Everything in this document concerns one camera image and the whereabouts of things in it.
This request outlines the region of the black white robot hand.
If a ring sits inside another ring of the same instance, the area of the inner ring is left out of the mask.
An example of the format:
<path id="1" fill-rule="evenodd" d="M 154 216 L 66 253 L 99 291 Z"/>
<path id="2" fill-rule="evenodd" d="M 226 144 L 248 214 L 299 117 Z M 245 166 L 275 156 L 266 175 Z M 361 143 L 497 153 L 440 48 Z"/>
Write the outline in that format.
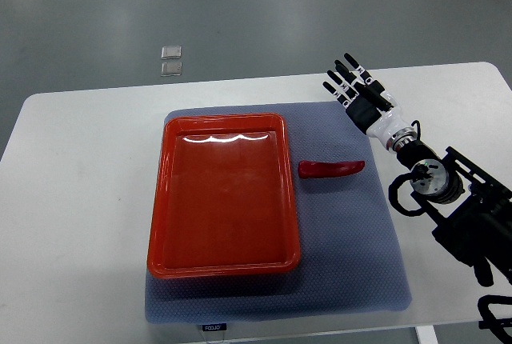
<path id="1" fill-rule="evenodd" d="M 413 137 L 412 126 L 402 119 L 402 109 L 379 80 L 351 54 L 334 62 L 327 71 L 330 78 L 324 88 L 342 105 L 349 119 L 370 138 L 376 138 L 387 149 L 403 137 Z"/>

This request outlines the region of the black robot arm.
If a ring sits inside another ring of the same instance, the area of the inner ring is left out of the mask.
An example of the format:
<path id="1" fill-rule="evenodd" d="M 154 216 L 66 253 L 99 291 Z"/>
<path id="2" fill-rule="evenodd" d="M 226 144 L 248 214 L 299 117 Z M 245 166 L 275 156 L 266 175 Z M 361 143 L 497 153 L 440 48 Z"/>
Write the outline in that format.
<path id="1" fill-rule="evenodd" d="M 440 158 L 419 135 L 414 122 L 386 145 L 408 169 L 390 184 L 390 204 L 410 218 L 427 214 L 434 239 L 473 268 L 481 286 L 493 285 L 493 268 L 510 279 L 510 189 L 452 147 Z"/>

